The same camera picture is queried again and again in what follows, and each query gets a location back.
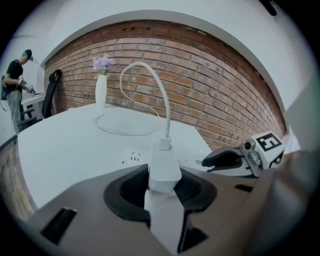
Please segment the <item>white table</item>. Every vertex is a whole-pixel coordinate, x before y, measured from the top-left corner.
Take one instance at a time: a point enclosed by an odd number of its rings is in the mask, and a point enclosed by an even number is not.
[[[23,110],[26,111],[27,110],[27,106],[29,105],[33,105],[34,108],[34,113],[32,113],[32,116],[36,117],[36,119],[43,119],[43,115],[42,115],[42,105],[43,105],[43,101],[45,99],[46,94],[45,93],[41,93],[38,95],[32,95],[26,99],[24,99],[21,102],[21,105],[23,106]]]
[[[106,105],[99,124],[127,133],[142,133],[165,126],[165,119],[122,107]],[[153,143],[164,130],[145,136],[120,136],[100,130],[95,104],[74,108],[44,119],[18,134],[22,172],[38,208],[71,185],[127,166],[123,153],[140,152],[150,158]],[[180,163],[202,160],[211,149],[198,131],[177,121],[170,136]]]

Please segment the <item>person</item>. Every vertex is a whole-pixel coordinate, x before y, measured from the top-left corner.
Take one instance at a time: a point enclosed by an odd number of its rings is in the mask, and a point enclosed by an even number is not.
[[[23,52],[20,59],[11,61],[4,76],[4,84],[8,91],[6,96],[7,103],[16,134],[20,131],[18,124],[21,121],[20,106],[22,101],[22,90],[26,90],[28,93],[31,92],[31,89],[26,86],[27,83],[21,78],[24,72],[22,65],[30,60],[33,60],[32,51],[27,49]]]

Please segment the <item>chair backrest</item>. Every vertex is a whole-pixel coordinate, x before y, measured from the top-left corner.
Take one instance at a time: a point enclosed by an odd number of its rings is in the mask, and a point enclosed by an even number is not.
[[[60,69],[57,69],[49,76],[49,85],[46,89],[44,101],[42,104],[42,115],[44,118],[49,118],[52,116],[52,99],[54,97],[54,93],[56,87],[60,81],[62,72]]]

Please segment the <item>purple flower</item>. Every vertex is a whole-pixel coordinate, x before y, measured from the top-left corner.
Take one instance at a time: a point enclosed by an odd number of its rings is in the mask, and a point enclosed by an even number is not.
[[[104,73],[108,72],[111,67],[115,64],[115,60],[113,58],[97,58],[93,62],[93,69],[97,71],[104,71]]]

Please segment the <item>floor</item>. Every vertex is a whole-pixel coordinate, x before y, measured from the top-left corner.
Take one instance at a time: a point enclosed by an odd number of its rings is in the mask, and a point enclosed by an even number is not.
[[[18,141],[11,142],[0,152],[0,166],[0,195],[10,212],[26,221],[37,207],[21,169]]]

